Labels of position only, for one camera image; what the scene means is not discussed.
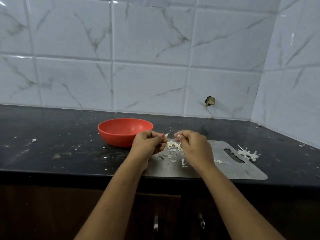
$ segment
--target cutting board handle hole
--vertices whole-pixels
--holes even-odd
[[[230,149],[223,149],[234,161],[238,162],[238,163],[245,163],[244,161],[242,161],[239,157],[237,157]]]

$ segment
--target right hand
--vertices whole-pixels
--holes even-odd
[[[180,141],[187,162],[198,172],[214,165],[214,154],[207,138],[192,130],[181,130],[174,134]]]

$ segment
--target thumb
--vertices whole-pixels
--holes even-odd
[[[186,137],[184,137],[183,135],[177,135],[177,138],[181,142],[183,149],[187,149],[190,147],[189,140]]]
[[[165,134],[161,134],[161,135],[158,135],[156,137],[153,137],[151,139],[149,139],[150,141],[152,141],[152,145],[154,147],[156,147],[159,143],[161,143],[163,140],[165,139]]]

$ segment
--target kitchen counter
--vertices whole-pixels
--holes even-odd
[[[320,189],[320,150],[249,121],[190,118],[0,105],[0,175],[2,183],[104,188],[129,148],[107,145],[100,122],[113,118],[150,121],[155,131],[190,129],[208,140],[225,141],[261,154],[254,162],[267,180],[232,180],[240,188]],[[198,178],[142,178],[139,187],[205,188]]]

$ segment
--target forearm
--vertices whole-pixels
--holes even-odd
[[[140,165],[128,156],[112,177],[75,240],[124,238],[142,172]]]
[[[217,167],[206,167],[200,176],[232,240],[284,239]]]

